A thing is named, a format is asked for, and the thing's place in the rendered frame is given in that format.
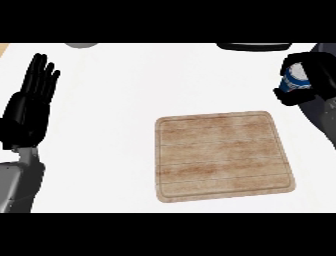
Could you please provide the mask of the blue and white can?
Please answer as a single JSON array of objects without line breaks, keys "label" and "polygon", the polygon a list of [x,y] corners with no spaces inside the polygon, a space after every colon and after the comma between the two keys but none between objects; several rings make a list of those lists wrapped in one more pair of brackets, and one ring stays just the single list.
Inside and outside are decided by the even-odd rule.
[{"label": "blue and white can", "polygon": [[311,84],[300,63],[292,64],[283,73],[279,89],[288,93],[298,89],[310,89]]}]

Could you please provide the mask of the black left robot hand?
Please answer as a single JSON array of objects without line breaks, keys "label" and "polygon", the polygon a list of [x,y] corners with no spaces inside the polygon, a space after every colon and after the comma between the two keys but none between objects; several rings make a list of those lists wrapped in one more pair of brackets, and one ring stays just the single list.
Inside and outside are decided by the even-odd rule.
[{"label": "black left robot hand", "polygon": [[20,90],[12,95],[0,117],[0,142],[4,150],[37,147],[44,140],[60,71],[47,55],[37,53],[25,73]]}]

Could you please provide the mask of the grey round object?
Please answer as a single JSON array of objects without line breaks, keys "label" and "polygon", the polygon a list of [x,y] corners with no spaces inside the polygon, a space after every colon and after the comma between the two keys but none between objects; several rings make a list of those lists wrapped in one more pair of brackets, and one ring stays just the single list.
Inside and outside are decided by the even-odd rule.
[{"label": "grey round object", "polygon": [[75,49],[84,49],[96,46],[99,43],[65,43],[65,44]]}]

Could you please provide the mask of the wooden cutting board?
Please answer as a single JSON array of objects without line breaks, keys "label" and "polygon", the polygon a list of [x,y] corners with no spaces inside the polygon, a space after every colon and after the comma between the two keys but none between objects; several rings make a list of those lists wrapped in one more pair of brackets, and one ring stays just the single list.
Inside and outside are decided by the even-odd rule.
[{"label": "wooden cutting board", "polygon": [[164,203],[291,192],[295,179],[270,113],[159,118],[155,184]]}]

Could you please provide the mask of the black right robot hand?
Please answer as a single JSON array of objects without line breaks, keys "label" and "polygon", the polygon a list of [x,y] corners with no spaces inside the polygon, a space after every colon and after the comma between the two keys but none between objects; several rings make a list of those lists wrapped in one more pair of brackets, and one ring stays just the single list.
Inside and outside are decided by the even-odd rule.
[{"label": "black right robot hand", "polygon": [[273,89],[274,95],[286,106],[305,103],[320,97],[329,100],[336,97],[336,57],[326,52],[302,52],[289,54],[283,60],[280,76],[286,68],[300,63],[310,80],[311,88],[298,89],[285,93],[279,87]]}]

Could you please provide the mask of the black round pot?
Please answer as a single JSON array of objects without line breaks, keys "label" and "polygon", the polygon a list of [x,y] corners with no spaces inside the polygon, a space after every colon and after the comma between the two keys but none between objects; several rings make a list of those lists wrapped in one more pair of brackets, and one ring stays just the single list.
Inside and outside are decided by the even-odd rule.
[{"label": "black round pot", "polygon": [[218,43],[217,46],[236,51],[282,51],[289,49],[291,43]]}]

